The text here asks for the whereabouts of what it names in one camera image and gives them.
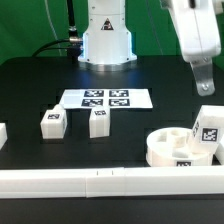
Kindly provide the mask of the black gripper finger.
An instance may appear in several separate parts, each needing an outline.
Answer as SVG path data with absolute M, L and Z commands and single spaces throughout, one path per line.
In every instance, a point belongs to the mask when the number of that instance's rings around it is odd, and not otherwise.
M 215 92 L 213 81 L 213 63 L 211 58 L 203 58 L 202 60 L 190 63 L 197 92 L 200 96 L 209 96 Z

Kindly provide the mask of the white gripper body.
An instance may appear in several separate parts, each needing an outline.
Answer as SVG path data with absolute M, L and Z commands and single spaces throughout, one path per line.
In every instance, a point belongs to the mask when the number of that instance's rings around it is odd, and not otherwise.
M 221 53 L 216 16 L 222 0 L 169 0 L 168 11 L 186 62 L 208 62 Z

